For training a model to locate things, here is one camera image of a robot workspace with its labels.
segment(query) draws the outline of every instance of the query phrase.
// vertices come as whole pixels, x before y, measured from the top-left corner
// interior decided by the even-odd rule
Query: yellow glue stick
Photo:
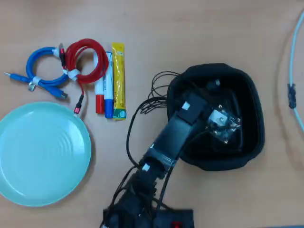
[[[113,84],[114,84],[114,112],[116,120],[126,119],[125,82],[124,82],[124,44],[112,43],[113,54]]]

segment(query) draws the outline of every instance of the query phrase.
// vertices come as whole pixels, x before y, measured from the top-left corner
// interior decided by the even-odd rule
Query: plate rim
[[[13,199],[10,199],[8,196],[4,195],[2,193],[2,190],[0,188],[0,195],[3,196],[5,199],[7,199],[8,201],[10,202],[13,202],[17,205],[20,205],[20,206],[24,206],[24,207],[45,207],[45,206],[48,206],[48,205],[51,205],[51,204],[54,204],[54,203],[57,203],[61,200],[63,200],[65,197],[67,197],[68,195],[70,195],[78,186],[79,184],[83,181],[84,177],[86,176],[87,172],[88,172],[88,169],[89,169],[89,166],[91,164],[91,159],[92,159],[92,143],[91,143],[91,137],[90,137],[90,133],[88,131],[88,128],[86,127],[84,121],[80,118],[80,117],[76,117],[74,115],[74,112],[72,112],[72,110],[70,110],[69,108],[67,108],[66,106],[64,105],[61,105],[61,104],[58,104],[58,103],[55,103],[55,102],[49,102],[49,101],[38,101],[38,102],[31,102],[31,103],[27,103],[27,104],[24,104],[24,105],[21,105],[13,110],[11,110],[10,112],[8,112],[1,120],[0,120],[0,126],[2,124],[2,122],[5,121],[5,119],[9,118],[9,115],[14,113],[14,112],[17,112],[19,111],[20,109],[23,109],[24,107],[27,107],[27,106],[32,106],[32,105],[49,105],[49,106],[57,106],[58,108],[61,108],[64,112],[66,113],[70,113],[71,116],[73,118],[75,118],[76,121],[80,122],[80,124],[82,124],[84,126],[84,129],[85,129],[85,134],[87,136],[87,138],[89,139],[88,140],[88,143],[89,143],[89,153],[88,153],[88,163],[85,164],[85,171],[82,175],[80,175],[80,180],[76,181],[75,182],[75,185],[71,188],[71,190],[67,191],[65,194],[62,194],[62,196],[58,197],[58,199],[55,199],[55,200],[51,200],[50,202],[48,203],[40,203],[40,204],[22,204],[22,203],[19,203],[19,202],[16,202],[14,201]]]

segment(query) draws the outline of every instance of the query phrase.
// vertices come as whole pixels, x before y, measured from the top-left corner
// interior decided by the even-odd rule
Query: white cable
[[[293,41],[291,44],[290,59],[289,59],[289,86],[293,86],[293,82],[294,82],[293,69],[294,69],[294,58],[295,58],[295,44],[296,44],[297,35],[298,35],[299,29],[302,25],[303,20],[304,20],[304,11],[301,13],[301,16],[296,24],[296,27],[294,30]],[[303,121],[302,121],[296,107],[293,110],[294,110],[295,118],[298,121],[302,131],[304,132],[304,124],[303,124]]]

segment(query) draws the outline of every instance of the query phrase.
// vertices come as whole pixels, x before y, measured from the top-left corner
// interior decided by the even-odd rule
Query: red usb cable
[[[109,66],[109,60],[106,55],[104,48],[93,39],[82,39],[74,44],[71,44],[65,53],[66,67],[68,71],[76,69],[77,58],[86,49],[93,49],[98,56],[97,67],[88,75],[77,75],[77,82],[81,88],[81,96],[75,107],[74,113],[78,114],[80,112],[81,103],[84,98],[84,89],[82,84],[93,83],[105,75],[106,70]]]

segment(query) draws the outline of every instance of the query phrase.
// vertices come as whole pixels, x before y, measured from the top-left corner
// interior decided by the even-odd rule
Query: blue marker
[[[105,73],[104,78],[104,115],[106,118],[113,118],[113,55],[107,52],[109,59],[109,67]]]

